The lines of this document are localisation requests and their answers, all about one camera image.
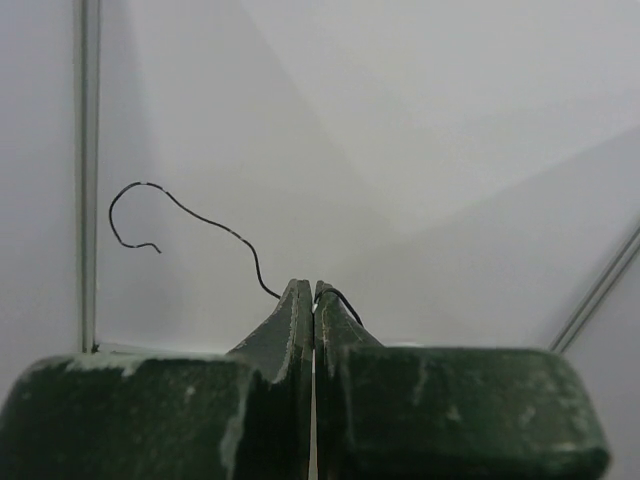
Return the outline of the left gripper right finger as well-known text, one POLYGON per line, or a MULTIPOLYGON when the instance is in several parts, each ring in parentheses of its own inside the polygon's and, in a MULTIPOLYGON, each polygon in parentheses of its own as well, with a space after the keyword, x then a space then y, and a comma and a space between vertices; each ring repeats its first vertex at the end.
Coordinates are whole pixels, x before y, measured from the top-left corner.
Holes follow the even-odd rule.
POLYGON ((322 479, 599 479, 611 451, 584 383, 547 350, 386 346, 314 295, 322 479))

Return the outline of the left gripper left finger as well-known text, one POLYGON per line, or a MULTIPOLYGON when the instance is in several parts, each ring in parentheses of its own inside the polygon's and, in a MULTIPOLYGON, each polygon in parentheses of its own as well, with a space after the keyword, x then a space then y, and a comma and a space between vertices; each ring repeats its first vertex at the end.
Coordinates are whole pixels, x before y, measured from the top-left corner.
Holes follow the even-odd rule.
POLYGON ((226 354, 42 359, 1 410, 5 479, 304 479, 312 292, 292 280, 226 354))

